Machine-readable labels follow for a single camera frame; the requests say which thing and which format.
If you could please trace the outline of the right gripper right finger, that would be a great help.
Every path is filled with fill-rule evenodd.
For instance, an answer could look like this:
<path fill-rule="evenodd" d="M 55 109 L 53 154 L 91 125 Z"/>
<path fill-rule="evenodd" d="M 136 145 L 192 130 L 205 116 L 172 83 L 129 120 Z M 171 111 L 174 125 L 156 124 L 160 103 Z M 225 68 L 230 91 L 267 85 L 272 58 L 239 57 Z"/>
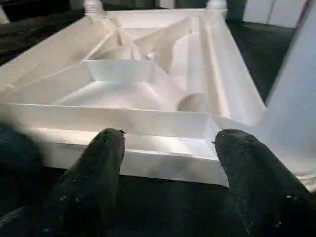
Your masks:
<path fill-rule="evenodd" d="M 316 235 L 316 200 L 264 143 L 223 129 L 213 144 L 250 237 Z"/>

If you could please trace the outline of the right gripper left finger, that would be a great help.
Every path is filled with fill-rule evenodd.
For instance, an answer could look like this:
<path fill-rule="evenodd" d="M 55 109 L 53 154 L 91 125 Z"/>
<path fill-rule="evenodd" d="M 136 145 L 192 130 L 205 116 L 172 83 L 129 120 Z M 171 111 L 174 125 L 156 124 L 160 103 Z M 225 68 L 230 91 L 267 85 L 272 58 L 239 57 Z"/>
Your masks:
<path fill-rule="evenodd" d="M 125 154 L 125 132 L 101 130 L 45 201 L 47 237 L 105 237 Z"/>

